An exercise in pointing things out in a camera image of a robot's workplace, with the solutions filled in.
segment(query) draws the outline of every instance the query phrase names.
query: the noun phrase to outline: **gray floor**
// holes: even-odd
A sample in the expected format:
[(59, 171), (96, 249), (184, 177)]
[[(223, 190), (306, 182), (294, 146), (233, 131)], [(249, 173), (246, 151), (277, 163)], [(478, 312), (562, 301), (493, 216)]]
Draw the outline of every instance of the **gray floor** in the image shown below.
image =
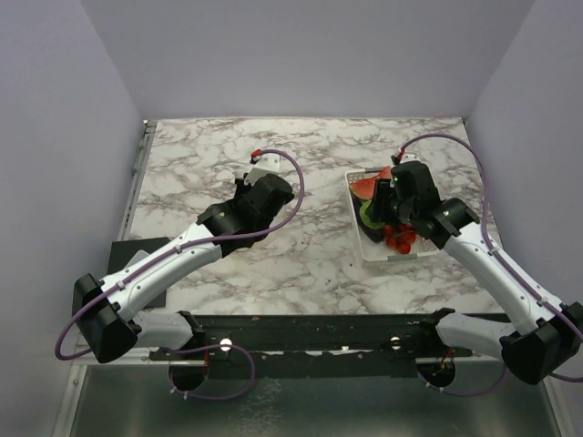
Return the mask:
[[(487, 386), (495, 362), (459, 365), (455, 387)], [(169, 394), (166, 366), (94, 366), (87, 370), (74, 431), (93, 436), (555, 436), (542, 386), (510, 378), (492, 394), (459, 399), (417, 379), (263, 380), (236, 401), (184, 401)], [(210, 381), (224, 394), (238, 381)]]

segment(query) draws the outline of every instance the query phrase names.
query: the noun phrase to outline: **white basket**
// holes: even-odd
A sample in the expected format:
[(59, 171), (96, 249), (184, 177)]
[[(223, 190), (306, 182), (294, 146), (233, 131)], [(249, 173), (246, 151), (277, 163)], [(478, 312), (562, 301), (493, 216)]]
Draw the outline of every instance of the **white basket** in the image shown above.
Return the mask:
[(351, 211), (353, 219), (354, 233), (356, 234), (356, 243), (360, 249), (361, 255), (365, 262), (386, 262), (386, 261), (402, 261), (406, 259), (417, 259), (420, 257), (428, 257), (439, 252), (437, 247), (428, 239), (422, 239), (417, 236), (417, 240), (411, 245), (411, 252), (407, 255), (402, 255), (396, 250), (387, 248), (382, 241), (380, 243), (372, 242), (363, 230), (358, 226), (356, 221), (356, 214), (358, 211), (354, 210), (353, 198), (350, 192), (350, 184), (357, 180), (369, 178), (374, 176), (382, 168), (361, 168), (359, 170), (350, 170), (344, 174), (346, 182), (346, 198)]

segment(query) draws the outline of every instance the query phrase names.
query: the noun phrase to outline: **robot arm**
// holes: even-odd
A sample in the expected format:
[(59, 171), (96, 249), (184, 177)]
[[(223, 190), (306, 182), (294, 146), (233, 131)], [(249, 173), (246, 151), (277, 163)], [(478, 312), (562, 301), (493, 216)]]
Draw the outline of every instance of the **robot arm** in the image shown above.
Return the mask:
[[(179, 349), (197, 335), (199, 327), (187, 312), (141, 310), (191, 272), (266, 237), (253, 233), (267, 229), (283, 205), (293, 199), (292, 187), (275, 175), (279, 156), (256, 155), (251, 162), (254, 166), (249, 174), (235, 181), (234, 198), (208, 207), (170, 243), (100, 281), (85, 275), (75, 283), (73, 315), (103, 290), (115, 290), (77, 322), (99, 362), (113, 361), (134, 347)], [(223, 239), (209, 241), (216, 237)]]
[[(532, 384), (577, 353), (576, 335), (548, 306), (561, 309), (581, 326), (581, 305), (566, 306), (538, 285), (482, 232), (477, 215), (464, 202), (458, 198), (441, 200), (425, 164), (398, 164), (392, 174), (392, 180), (376, 181), (371, 220), (413, 226), (421, 237), (432, 240), (466, 267), (511, 321), (497, 323), (440, 310), (434, 315), (433, 329), (444, 345), (502, 359), (518, 378)], [(540, 300), (527, 292), (500, 259), (537, 290)]]

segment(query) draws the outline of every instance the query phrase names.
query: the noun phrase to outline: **marble tabletop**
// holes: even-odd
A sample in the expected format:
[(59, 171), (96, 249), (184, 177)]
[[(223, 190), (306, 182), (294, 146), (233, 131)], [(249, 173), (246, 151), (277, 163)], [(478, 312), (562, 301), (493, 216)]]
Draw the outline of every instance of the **marble tabletop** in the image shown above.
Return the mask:
[[(467, 139), (459, 118), (222, 118), (158, 122), (130, 237), (174, 238), (210, 204), (234, 194), (256, 148), (278, 148), (302, 166), (306, 198), (296, 218), (169, 289), (163, 311), (198, 314), (427, 313), (443, 307), (498, 312), (495, 301), (443, 252), (368, 265), (356, 249), (343, 176), (390, 164), (407, 139), (446, 132)], [(443, 139), (414, 147), (443, 196), (481, 208), (482, 185), (467, 151)], [(281, 175), (297, 192), (297, 176)], [(282, 210), (279, 221), (291, 210)], [(491, 232), (496, 235), (493, 221)]]

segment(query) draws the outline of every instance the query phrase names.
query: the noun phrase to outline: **red tomato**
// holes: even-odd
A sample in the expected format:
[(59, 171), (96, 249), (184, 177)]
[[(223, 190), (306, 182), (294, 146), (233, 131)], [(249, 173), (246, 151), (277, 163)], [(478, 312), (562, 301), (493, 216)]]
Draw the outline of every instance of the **red tomato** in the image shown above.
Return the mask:
[(386, 238), (385, 244), (386, 244), (386, 247), (389, 248), (389, 249), (397, 249), (397, 244), (398, 243), (397, 243), (397, 240), (394, 239), (394, 237), (392, 235), (389, 235)]
[(391, 225), (384, 225), (383, 226), (383, 233), (386, 237), (388, 237), (389, 235), (393, 235), (394, 229)]
[(399, 241), (407, 244), (415, 243), (415, 233), (414, 232), (405, 232), (401, 237), (399, 237)]
[(399, 251), (399, 253), (406, 255), (407, 253), (409, 253), (411, 251), (411, 245), (407, 244), (407, 243), (400, 243), (397, 246), (397, 250)]

